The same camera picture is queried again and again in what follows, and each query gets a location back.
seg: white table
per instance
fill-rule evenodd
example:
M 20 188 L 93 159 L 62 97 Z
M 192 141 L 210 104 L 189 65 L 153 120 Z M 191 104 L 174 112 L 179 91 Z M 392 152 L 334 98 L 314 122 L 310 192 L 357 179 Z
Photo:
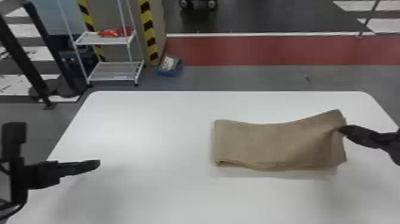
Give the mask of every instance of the white table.
M 397 130 L 362 92 L 95 92 L 50 160 L 102 160 L 94 172 L 31 191 L 18 224 L 396 223 L 400 167 L 345 140 L 334 172 L 216 167 L 215 119 L 280 123 L 339 108 L 349 123 Z

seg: red floor stripe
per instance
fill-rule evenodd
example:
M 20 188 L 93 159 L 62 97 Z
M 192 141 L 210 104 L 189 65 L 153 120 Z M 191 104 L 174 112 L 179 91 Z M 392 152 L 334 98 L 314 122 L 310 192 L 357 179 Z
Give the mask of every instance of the red floor stripe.
M 168 38 L 186 66 L 399 65 L 400 36 Z

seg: cart wheel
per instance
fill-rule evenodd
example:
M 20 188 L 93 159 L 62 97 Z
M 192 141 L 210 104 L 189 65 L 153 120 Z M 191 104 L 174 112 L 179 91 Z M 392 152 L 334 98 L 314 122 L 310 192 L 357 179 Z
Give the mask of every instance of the cart wheel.
M 188 8 L 193 8 L 193 2 L 192 0 L 179 0 L 179 6 L 185 10 Z
M 208 8 L 214 10 L 218 6 L 217 0 L 209 0 L 208 1 Z

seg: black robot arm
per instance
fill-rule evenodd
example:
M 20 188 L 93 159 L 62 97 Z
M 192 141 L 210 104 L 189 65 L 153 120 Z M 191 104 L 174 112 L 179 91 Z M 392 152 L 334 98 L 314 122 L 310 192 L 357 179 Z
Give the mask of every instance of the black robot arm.
M 339 128 L 350 141 L 365 147 L 386 151 L 393 162 L 400 166 L 400 129 L 397 132 L 378 133 L 356 125 Z
M 23 208 L 28 199 L 28 190 L 42 189 L 60 183 L 60 178 L 79 175 L 97 169 L 100 160 L 74 163 L 44 161 L 25 165 L 21 156 L 21 144 L 26 142 L 26 123 L 7 123 L 2 126 L 2 157 L 0 171 L 10 178 L 10 201 L 2 200 L 0 211 L 6 213 L 0 220 L 7 219 Z

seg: white wire shelf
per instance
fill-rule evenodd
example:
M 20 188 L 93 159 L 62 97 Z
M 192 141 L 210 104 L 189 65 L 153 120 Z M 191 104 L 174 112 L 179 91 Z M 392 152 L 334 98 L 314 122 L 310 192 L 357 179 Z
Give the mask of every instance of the white wire shelf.
M 100 62 L 89 76 L 91 81 L 137 81 L 144 61 Z
M 84 32 L 80 37 L 75 41 L 76 45 L 126 45 L 130 44 L 133 38 L 136 36 L 136 30 L 132 30 L 132 34 L 126 37 L 117 37 L 117 38 L 106 38 L 103 36 L 99 36 L 97 32 Z

